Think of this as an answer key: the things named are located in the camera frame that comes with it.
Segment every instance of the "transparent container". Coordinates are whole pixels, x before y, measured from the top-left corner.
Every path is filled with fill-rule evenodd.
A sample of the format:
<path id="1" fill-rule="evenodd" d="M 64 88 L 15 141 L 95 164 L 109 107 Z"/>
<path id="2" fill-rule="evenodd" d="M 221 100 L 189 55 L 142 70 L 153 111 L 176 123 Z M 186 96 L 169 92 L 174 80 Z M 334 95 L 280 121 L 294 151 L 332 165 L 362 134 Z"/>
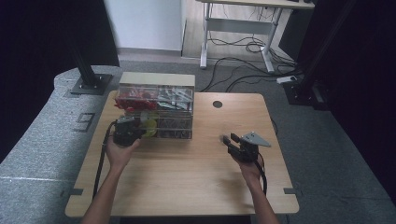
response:
<path id="1" fill-rule="evenodd" d="M 116 107 L 144 137 L 192 138 L 193 88 L 169 85 L 120 86 Z"/>

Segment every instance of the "black stand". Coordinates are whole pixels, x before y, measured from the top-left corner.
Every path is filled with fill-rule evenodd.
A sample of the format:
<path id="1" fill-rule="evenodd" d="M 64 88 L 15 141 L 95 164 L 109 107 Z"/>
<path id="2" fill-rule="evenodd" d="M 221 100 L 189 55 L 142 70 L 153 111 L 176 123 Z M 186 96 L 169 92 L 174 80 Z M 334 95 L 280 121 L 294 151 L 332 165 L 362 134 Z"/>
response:
<path id="1" fill-rule="evenodd" d="M 72 45 L 73 59 L 78 66 L 81 77 L 70 91 L 71 94 L 103 95 L 112 76 L 95 74 L 89 64 L 86 64 L 76 45 Z"/>

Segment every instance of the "hand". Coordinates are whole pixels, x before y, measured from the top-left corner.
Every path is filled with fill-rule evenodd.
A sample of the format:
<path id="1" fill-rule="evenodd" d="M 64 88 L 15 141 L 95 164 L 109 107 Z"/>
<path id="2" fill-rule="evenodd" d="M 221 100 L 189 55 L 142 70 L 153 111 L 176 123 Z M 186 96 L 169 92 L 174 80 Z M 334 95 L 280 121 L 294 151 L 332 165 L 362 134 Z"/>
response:
<path id="1" fill-rule="evenodd" d="M 131 159 L 132 152 L 139 147 L 140 139 L 136 139 L 129 147 L 121 147 L 113 142 L 113 136 L 109 136 L 107 140 L 106 154 L 110 161 L 110 170 L 122 172 L 123 168 Z"/>
<path id="2" fill-rule="evenodd" d="M 244 177 L 248 186 L 256 182 L 260 183 L 260 177 L 261 177 L 260 171 L 259 169 L 257 169 L 257 166 L 256 164 L 254 164 L 254 162 L 241 162 L 234 157 L 233 159 L 239 164 L 239 168 L 241 168 L 242 176 Z M 262 167 L 264 164 L 262 157 L 259 157 L 257 159 L 257 162 L 259 163 L 260 167 Z"/>

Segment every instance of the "table leg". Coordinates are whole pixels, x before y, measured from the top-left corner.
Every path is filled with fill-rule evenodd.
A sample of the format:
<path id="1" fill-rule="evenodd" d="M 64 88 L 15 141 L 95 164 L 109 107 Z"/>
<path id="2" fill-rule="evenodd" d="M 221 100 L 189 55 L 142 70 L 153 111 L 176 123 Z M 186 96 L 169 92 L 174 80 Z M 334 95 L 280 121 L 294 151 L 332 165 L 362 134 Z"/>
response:
<path id="1" fill-rule="evenodd" d="M 264 47 L 261 47 L 262 57 L 264 58 L 265 66 L 267 67 L 268 73 L 274 73 L 274 67 L 271 63 L 271 54 L 269 53 L 269 49 L 271 48 L 271 43 L 274 39 L 276 27 L 279 23 L 280 15 L 282 14 L 282 8 L 279 7 L 276 9 L 275 20 L 273 21 L 273 26 L 271 28 L 270 34 L 268 35 L 268 41 Z"/>
<path id="2" fill-rule="evenodd" d="M 207 58 L 207 21 L 209 20 L 210 3 L 206 3 L 206 10 L 204 16 L 204 42 L 201 47 L 201 69 L 206 69 L 206 58 Z"/>

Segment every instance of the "metal frame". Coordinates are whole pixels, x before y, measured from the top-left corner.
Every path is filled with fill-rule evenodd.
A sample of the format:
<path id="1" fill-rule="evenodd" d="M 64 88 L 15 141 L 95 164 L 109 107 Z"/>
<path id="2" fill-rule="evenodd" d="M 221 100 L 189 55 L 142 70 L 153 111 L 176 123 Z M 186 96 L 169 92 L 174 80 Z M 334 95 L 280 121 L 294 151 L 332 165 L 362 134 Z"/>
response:
<path id="1" fill-rule="evenodd" d="M 210 8 L 213 3 L 206 3 L 204 7 L 204 42 L 201 48 L 201 63 L 200 67 L 206 69 L 207 60 L 207 32 L 208 31 L 221 31 L 229 33 L 242 33 L 242 34 L 255 34 L 255 35 L 268 35 L 268 41 L 265 47 L 261 47 L 262 57 L 264 58 L 265 65 L 269 73 L 274 73 L 274 67 L 271 63 L 271 55 L 269 48 L 274 39 L 276 27 L 279 23 L 280 15 L 282 14 L 282 8 L 276 8 L 275 18 L 271 21 L 237 21 L 237 20 L 226 20 L 210 18 Z"/>

